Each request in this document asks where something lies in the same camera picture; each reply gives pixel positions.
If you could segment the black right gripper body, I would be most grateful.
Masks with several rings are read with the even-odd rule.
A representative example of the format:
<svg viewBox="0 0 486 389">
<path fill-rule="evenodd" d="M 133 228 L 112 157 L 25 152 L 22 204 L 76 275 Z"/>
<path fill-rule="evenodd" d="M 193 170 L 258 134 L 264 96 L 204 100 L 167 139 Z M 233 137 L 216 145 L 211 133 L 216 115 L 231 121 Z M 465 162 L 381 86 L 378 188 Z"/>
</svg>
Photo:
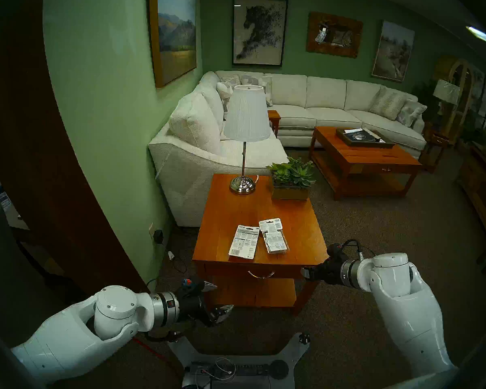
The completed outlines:
<svg viewBox="0 0 486 389">
<path fill-rule="evenodd" d="M 323 263 L 319 263 L 313 268 L 312 279 L 314 281 L 324 281 L 329 285 L 344 285 L 341 277 L 344 263 L 344 260 L 338 258 L 327 258 Z"/>
</svg>

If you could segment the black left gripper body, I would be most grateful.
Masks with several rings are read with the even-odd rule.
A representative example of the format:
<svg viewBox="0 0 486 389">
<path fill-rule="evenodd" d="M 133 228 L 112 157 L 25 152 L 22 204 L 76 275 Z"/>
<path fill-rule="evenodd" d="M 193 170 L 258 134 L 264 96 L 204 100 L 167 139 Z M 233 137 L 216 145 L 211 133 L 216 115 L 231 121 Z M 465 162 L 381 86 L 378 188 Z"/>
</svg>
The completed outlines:
<svg viewBox="0 0 486 389">
<path fill-rule="evenodd" d="M 210 324 L 210 311 L 205 302 L 203 292 L 187 295 L 177 295 L 179 314 L 177 322 L 186 320 L 201 321 L 203 324 Z"/>
</svg>

